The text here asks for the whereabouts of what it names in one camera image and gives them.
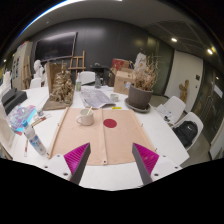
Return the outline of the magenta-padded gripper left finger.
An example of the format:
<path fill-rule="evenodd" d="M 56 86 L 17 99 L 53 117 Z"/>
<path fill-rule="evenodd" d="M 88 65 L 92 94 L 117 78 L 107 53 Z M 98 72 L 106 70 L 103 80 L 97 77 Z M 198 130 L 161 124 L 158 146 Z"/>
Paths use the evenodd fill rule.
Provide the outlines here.
<path fill-rule="evenodd" d="M 43 166 L 43 169 L 78 185 L 90 153 L 90 144 L 86 143 L 65 155 L 56 154 Z"/>

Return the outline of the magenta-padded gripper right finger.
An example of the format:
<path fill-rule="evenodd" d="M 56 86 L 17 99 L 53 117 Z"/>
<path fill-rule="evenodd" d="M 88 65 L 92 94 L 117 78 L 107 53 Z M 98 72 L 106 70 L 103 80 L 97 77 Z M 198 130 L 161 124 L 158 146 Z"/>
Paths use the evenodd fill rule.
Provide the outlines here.
<path fill-rule="evenodd" d="M 181 170 L 168 156 L 158 155 L 137 143 L 132 145 L 132 154 L 144 186 Z"/>

